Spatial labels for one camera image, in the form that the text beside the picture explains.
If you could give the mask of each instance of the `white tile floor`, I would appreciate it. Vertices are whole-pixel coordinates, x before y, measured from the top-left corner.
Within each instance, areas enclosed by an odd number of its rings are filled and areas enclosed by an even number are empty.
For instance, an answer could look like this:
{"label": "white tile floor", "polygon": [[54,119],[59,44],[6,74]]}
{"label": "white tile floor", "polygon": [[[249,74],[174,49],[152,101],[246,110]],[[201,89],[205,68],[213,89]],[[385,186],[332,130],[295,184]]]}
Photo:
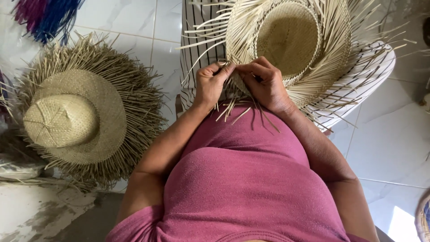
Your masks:
{"label": "white tile floor", "polygon": [[[95,31],[109,33],[110,39],[120,34],[114,47],[120,52],[133,49],[129,55],[145,65],[153,65],[163,76],[157,79],[166,94],[163,108],[169,123],[175,121],[174,97],[179,93],[179,51],[182,0],[86,0],[78,11],[75,30],[81,34]],[[0,2],[0,56],[25,66],[38,46],[18,37],[22,26],[7,15],[13,3]],[[402,38],[416,45],[396,50],[398,56],[425,48],[421,19],[412,19],[403,29]],[[406,22],[399,11],[387,27]],[[430,73],[429,57],[410,55],[397,60],[395,70],[347,120],[333,127],[330,139],[347,158],[362,179],[375,224],[396,242],[415,242],[413,216],[420,196],[430,187],[430,116],[416,101],[426,92]],[[116,190],[121,190],[120,183]]]}

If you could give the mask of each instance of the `forearm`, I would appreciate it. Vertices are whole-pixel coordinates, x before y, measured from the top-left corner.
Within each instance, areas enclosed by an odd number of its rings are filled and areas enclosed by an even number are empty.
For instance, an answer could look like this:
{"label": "forearm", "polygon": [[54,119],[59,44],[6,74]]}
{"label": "forearm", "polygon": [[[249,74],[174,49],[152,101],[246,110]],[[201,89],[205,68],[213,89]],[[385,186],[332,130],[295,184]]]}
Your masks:
{"label": "forearm", "polygon": [[310,168],[324,182],[356,179],[356,175],[336,146],[295,105],[278,116],[303,145]]}
{"label": "forearm", "polygon": [[206,110],[192,106],[176,122],[158,136],[133,172],[145,172],[155,175],[169,174],[197,127],[206,117]]}

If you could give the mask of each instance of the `striped fabric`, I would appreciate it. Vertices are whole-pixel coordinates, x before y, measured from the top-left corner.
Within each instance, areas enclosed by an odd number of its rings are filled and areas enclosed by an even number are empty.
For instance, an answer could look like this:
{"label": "striped fabric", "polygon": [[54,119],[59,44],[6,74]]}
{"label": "striped fabric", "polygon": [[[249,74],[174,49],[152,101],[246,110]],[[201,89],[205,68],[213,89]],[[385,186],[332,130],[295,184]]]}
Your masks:
{"label": "striped fabric", "polygon": [[[219,14],[217,11],[225,8],[226,6],[201,6],[191,5],[188,1],[184,0],[182,3],[182,39],[181,46],[186,46],[203,41],[203,38],[196,38],[194,33],[185,34],[184,31],[193,30],[193,25],[202,24]],[[210,65],[218,60],[225,60],[225,46],[220,44],[203,55],[203,57],[196,63],[198,57],[204,53],[208,47],[212,46],[217,41],[201,44],[191,48],[181,49],[181,103],[183,110],[187,110],[194,101],[196,95],[196,71],[199,68]],[[360,98],[358,103],[366,99],[392,72],[395,64],[394,51],[390,51],[391,47],[383,42],[377,42],[370,46],[370,48],[379,47],[386,49],[384,55],[379,55],[371,63],[355,65],[352,69],[345,74],[338,82],[347,84],[349,87],[356,88],[343,88],[337,91],[331,91],[337,96],[348,98]],[[360,58],[373,53],[366,52],[365,54],[358,55],[357,62]],[[342,120],[348,115],[355,107],[356,104],[350,104],[341,108],[336,108],[333,105],[322,105],[316,103],[315,106],[309,106],[313,114],[318,117],[315,125],[320,129],[332,127],[334,124]]]}

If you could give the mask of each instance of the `person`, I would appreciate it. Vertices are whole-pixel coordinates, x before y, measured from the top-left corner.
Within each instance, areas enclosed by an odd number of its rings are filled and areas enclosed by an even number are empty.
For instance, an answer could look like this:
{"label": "person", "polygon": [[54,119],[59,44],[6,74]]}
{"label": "person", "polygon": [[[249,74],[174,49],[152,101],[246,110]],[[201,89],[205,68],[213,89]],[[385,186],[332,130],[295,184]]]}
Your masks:
{"label": "person", "polygon": [[[258,104],[216,121],[234,71]],[[196,79],[192,106],[130,176],[107,242],[379,241],[357,176],[290,100],[278,69],[259,57],[211,64]]]}

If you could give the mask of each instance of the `pink shirt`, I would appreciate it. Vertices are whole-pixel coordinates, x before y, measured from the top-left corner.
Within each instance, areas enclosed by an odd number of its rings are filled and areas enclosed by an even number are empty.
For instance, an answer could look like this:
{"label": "pink shirt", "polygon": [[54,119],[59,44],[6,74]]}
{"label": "pink shirt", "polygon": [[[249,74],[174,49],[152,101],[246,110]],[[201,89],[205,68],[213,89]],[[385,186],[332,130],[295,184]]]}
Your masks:
{"label": "pink shirt", "polygon": [[119,223],[107,242],[368,242],[346,234],[297,137],[277,116],[237,106],[197,129],[171,172],[164,204]]}

